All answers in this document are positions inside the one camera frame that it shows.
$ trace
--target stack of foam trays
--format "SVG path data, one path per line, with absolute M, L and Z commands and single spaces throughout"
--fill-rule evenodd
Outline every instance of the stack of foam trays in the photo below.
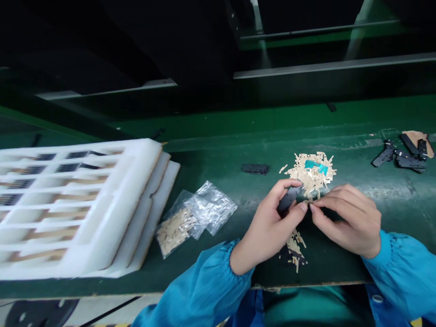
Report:
M 150 139 L 0 150 L 0 279 L 140 269 L 179 168 Z

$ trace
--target elastic cuff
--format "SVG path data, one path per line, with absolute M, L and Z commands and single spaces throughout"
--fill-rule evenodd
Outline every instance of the elastic cuff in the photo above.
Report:
M 232 267 L 230 267 L 230 256 L 231 256 L 232 251 L 235 248 L 236 244 L 238 244 L 240 240 L 241 240 L 240 238 L 237 238 L 237 239 L 235 239 L 234 241 L 231 241 L 228 244 L 228 248 L 226 249 L 226 254 L 225 254 L 225 257 L 224 257 L 224 260 L 225 260 L 226 266 L 227 266 L 226 270 L 229 272 L 228 275 L 230 276 L 231 279 L 238 279 L 238 280 L 241 280 L 241 279 L 250 279 L 251 280 L 251 276 L 253 275 L 253 272 L 254 272 L 255 268 L 249 270 L 248 272 L 246 272 L 243 275 L 237 275 L 237 274 L 235 274 L 233 272 Z
M 384 266 L 388 264 L 391 260 L 392 248 L 391 248 L 391 238 L 389 237 L 389 234 L 381 229 L 380 239 L 381 239 L 381 248 L 379 254 L 372 259 L 365 259 L 364 257 L 362 257 L 363 261 L 366 261 L 367 263 L 370 263 L 373 266 Z

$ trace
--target green workbench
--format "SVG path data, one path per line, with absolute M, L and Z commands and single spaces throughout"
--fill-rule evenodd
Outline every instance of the green workbench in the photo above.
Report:
M 386 231 L 407 233 L 436 253 L 436 159 L 428 161 L 424 174 L 398 168 L 393 162 L 379 168 L 371 165 L 383 150 L 383 140 L 392 139 L 403 149 L 398 139 L 403 130 L 428 133 L 435 143 L 435 107 L 436 96 L 426 95 L 337 103 L 335 113 L 319 104 L 113 124 L 138 138 L 160 127 L 167 129 L 159 140 L 169 141 L 164 150 L 181 163 L 181 169 L 166 210 L 182 189 L 193 192 L 206 180 L 230 196 L 239 208 L 215 237 L 204 232 L 198 241 L 189 239 L 165 260 L 154 240 L 142 269 L 122 278 L 0 282 L 0 298 L 163 292 L 202 250 L 244 235 L 260 201 L 278 179 L 287 177 L 278 172 L 285 164 L 293 165 L 294 153 L 323 151 L 327 157 L 334 155 L 337 175 L 329 188 L 353 184 L 374 199 Z M 23 143 L 28 142 L 30 134 L 22 137 Z M 3 148 L 5 140 L 0 139 Z M 80 140 L 47 134 L 41 146 L 74 142 Z M 270 170 L 266 176 L 247 174 L 241 172 L 243 163 L 267 164 Z M 298 231 L 307 245 L 302 252 L 309 264 L 301 266 L 297 274 L 294 266 L 284 267 L 277 257 L 272 258 L 256 268 L 253 285 L 270 288 L 371 281 L 360 258 L 324 236 L 311 222 L 310 213 Z

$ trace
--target finger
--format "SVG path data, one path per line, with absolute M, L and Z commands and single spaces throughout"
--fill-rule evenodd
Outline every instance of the finger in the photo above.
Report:
M 278 234 L 291 235 L 292 231 L 303 220 L 307 211 L 307 203 L 301 202 L 289 210 L 285 218 L 274 225 Z
M 367 201 L 368 203 L 371 204 L 371 206 L 376 208 L 376 204 L 374 203 L 374 201 L 367 197 L 365 194 L 363 194 L 361 191 L 359 191 L 357 188 L 355 188 L 354 186 L 350 185 L 350 184 L 344 184 L 344 185 L 339 185 L 336 186 L 335 188 L 332 189 L 332 191 L 337 191 L 337 190 L 347 190 L 348 192 L 353 193 L 354 195 L 358 196 L 359 198 L 361 198 L 364 201 Z
M 310 210 L 312 211 L 312 221 L 315 226 L 329 239 L 337 243 L 342 238 L 341 230 L 337 228 L 336 224 L 320 208 L 312 203 L 310 204 Z
M 269 191 L 268 195 L 266 196 L 266 200 L 268 202 L 272 202 L 272 204 L 275 204 L 277 202 L 277 205 L 280 201 L 280 197 L 283 193 L 283 190 L 288 187 L 296 187 L 301 186 L 301 182 L 297 181 L 296 179 L 288 178 L 288 179 L 280 179 L 277 181 L 277 183 L 273 186 L 271 191 Z
M 353 205 L 362 212 L 367 212 L 369 208 L 374 208 L 368 201 L 362 200 L 357 195 L 348 192 L 346 189 L 332 190 L 325 195 L 327 198 L 341 198 Z
M 336 211 L 342 218 L 350 223 L 353 227 L 360 227 L 364 223 L 363 211 L 356 208 L 352 204 L 348 203 L 342 198 L 335 197 L 323 197 L 320 200 L 316 200 L 313 204 L 318 207 L 326 207 L 333 211 Z
M 286 193 L 287 193 L 287 188 L 285 188 L 282 192 L 282 195 L 280 195 L 280 200 L 283 199 Z

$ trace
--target clear plastic bag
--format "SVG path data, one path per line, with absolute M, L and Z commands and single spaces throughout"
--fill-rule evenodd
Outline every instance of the clear plastic bag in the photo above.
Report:
M 228 221 L 238 205 L 221 192 L 210 181 L 206 181 L 194 196 L 202 198 L 201 206 L 195 209 L 195 216 L 201 227 L 205 226 L 212 236 Z
M 191 237 L 191 230 L 199 228 L 195 215 L 186 205 L 192 196 L 192 193 L 183 190 L 157 228 L 156 238 L 164 259 Z
M 183 190 L 158 225 L 156 238 L 167 258 L 188 238 L 198 240 L 205 229 L 215 236 L 238 205 L 210 181 L 192 194 Z

